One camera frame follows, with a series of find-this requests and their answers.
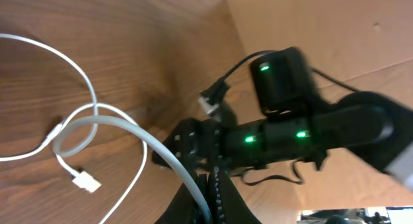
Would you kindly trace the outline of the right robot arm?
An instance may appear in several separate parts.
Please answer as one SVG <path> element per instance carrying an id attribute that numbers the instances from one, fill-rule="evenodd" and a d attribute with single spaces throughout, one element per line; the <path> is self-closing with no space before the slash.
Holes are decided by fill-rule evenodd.
<path id="1" fill-rule="evenodd" d="M 412 110 L 375 92 L 350 87 L 335 103 L 314 82 L 317 69 L 296 47 L 263 50 L 244 58 L 262 119 L 239 124 L 225 102 L 227 77 L 201 92 L 204 121 L 179 122 L 164 145 L 190 172 L 215 168 L 245 177 L 271 163 L 313 163 L 347 148 L 377 171 L 412 187 Z"/>

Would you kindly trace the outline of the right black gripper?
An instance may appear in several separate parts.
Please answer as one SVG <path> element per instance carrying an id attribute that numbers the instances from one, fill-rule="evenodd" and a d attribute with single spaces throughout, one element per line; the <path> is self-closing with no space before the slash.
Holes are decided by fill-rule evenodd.
<path id="1" fill-rule="evenodd" d="M 181 120 L 163 144 L 190 172 L 210 172 L 214 167 L 260 170 L 268 164 L 265 123 L 266 119 L 258 119 L 239 124 L 233 109 L 223 103 L 210 119 Z"/>

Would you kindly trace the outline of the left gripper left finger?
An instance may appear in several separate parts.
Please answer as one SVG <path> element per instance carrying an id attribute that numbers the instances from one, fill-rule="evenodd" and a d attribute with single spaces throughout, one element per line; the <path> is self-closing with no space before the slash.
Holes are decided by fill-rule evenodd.
<path id="1" fill-rule="evenodd" d="M 184 183 L 155 224 L 204 224 L 205 219 Z"/>

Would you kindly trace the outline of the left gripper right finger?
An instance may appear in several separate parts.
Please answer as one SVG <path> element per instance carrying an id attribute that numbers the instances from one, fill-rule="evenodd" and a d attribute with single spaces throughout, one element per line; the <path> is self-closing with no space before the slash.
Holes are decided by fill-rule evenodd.
<path id="1" fill-rule="evenodd" d="M 224 170 L 214 168 L 207 185 L 207 202 L 213 223 L 261 224 Z"/>

